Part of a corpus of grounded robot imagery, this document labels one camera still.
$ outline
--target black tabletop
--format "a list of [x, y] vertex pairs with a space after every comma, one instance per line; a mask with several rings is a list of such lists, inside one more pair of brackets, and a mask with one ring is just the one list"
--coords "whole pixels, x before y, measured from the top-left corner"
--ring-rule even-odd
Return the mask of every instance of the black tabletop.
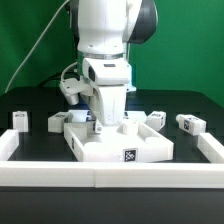
[[[27, 111], [29, 132], [20, 133], [20, 146], [11, 156], [16, 161], [76, 161], [63, 133], [48, 132], [48, 117], [69, 109], [88, 109], [85, 103], [67, 104], [58, 88], [16, 88], [0, 97], [0, 134], [12, 128], [12, 112]], [[178, 114], [192, 114], [207, 122], [206, 132], [224, 144], [224, 108], [201, 93], [191, 91], [139, 90], [127, 94], [126, 110], [166, 112], [166, 125], [160, 133], [174, 143], [174, 158], [167, 162], [208, 160], [197, 148], [197, 136], [178, 128]]]
[[[63, 134], [48, 133], [50, 115], [87, 109], [69, 106], [58, 88], [16, 88], [0, 97], [0, 134], [12, 127], [13, 111], [28, 111], [29, 133], [20, 133], [15, 161], [70, 161], [76, 158]], [[180, 130], [177, 114], [207, 122], [206, 131], [224, 144], [224, 109], [201, 93], [138, 90], [128, 93], [126, 110], [164, 111], [160, 133], [174, 143], [167, 162], [207, 163], [197, 136]], [[224, 189], [0, 187], [2, 223], [224, 223]]]

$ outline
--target white frame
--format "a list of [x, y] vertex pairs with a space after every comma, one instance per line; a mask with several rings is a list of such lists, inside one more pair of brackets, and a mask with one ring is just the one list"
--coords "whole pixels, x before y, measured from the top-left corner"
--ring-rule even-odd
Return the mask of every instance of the white frame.
[[0, 186], [224, 188], [224, 166], [200, 163], [0, 162]]

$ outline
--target green screen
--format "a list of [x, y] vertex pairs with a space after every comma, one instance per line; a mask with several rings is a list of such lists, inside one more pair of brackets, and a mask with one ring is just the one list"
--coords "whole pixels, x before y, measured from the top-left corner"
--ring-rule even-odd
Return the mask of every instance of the green screen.
[[[0, 94], [63, 2], [0, 0]], [[155, 35], [142, 45], [131, 46], [137, 88], [198, 91], [224, 106], [224, 1], [155, 3], [159, 17]], [[69, 16], [63, 10], [12, 88], [36, 86], [74, 60]]]

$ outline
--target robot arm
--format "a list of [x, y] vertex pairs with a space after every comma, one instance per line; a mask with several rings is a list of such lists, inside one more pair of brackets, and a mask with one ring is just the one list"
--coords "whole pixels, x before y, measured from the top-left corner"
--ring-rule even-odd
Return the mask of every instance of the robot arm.
[[155, 32], [153, 0], [72, 0], [71, 28], [78, 40], [76, 79], [60, 88], [71, 104], [77, 94], [103, 125], [122, 122], [131, 66], [123, 58], [124, 43], [143, 43]]

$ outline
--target black label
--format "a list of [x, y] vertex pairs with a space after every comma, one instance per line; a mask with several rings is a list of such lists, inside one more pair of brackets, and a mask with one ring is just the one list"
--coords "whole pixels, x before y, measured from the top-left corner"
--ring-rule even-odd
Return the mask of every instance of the black label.
[[24, 114], [16, 114], [15, 117], [25, 117]]
[[124, 161], [125, 162], [135, 162], [136, 161], [137, 150], [125, 150], [124, 151]]
[[64, 117], [66, 117], [66, 115], [62, 115], [62, 114], [57, 114], [57, 115], [55, 115], [55, 117], [60, 117], [60, 118], [64, 118]]
[[72, 149], [74, 150], [75, 146], [74, 146], [74, 139], [72, 138]]
[[161, 117], [161, 114], [152, 114], [153, 117]]
[[189, 131], [189, 129], [190, 129], [190, 121], [184, 120], [184, 129]]

